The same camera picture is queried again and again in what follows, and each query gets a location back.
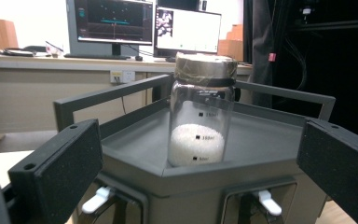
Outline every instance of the screen display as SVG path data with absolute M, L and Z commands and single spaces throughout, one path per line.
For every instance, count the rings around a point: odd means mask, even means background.
M 155 49 L 217 53 L 221 15 L 157 7 Z
M 153 3 L 75 0 L 78 41 L 153 44 Z

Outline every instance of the white clip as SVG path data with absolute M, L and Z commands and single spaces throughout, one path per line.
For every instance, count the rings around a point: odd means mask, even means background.
M 268 190 L 265 189 L 258 191 L 257 196 L 258 200 L 270 214 L 273 216 L 279 216 L 282 213 L 281 207 L 271 198 L 271 193 Z
M 86 214 L 95 212 L 109 198 L 110 188 L 99 188 L 94 197 L 83 203 L 81 210 Z

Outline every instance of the glass jar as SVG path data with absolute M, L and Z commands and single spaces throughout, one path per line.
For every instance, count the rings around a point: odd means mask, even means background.
M 237 65 L 223 56 L 176 56 L 168 147 L 171 166 L 223 160 Z

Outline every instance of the metal lid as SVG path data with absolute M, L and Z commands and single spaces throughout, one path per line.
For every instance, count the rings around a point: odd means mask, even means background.
M 174 77 L 185 83 L 201 86 L 230 86 L 237 78 L 238 62 L 215 55 L 176 55 Z

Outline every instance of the desk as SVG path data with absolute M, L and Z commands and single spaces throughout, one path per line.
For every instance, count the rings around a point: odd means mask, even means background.
M 174 67 L 175 63 L 162 59 L 136 62 L 0 56 L 0 133 L 56 130 L 52 102 L 116 85 L 110 81 L 111 71 L 134 71 L 139 80 L 172 73 Z M 250 66 L 240 65 L 238 79 L 248 80 L 251 73 Z M 126 112 L 145 106 L 148 98 L 147 91 L 124 97 Z M 104 123 L 123 114 L 117 99 L 78 111 L 75 119 L 96 118 Z
M 32 151 L 0 153 L 0 185 L 1 188 L 9 183 L 7 170 L 18 161 L 25 158 Z M 334 202 L 327 202 L 321 216 L 316 224 L 353 224 L 355 223 L 342 209 Z

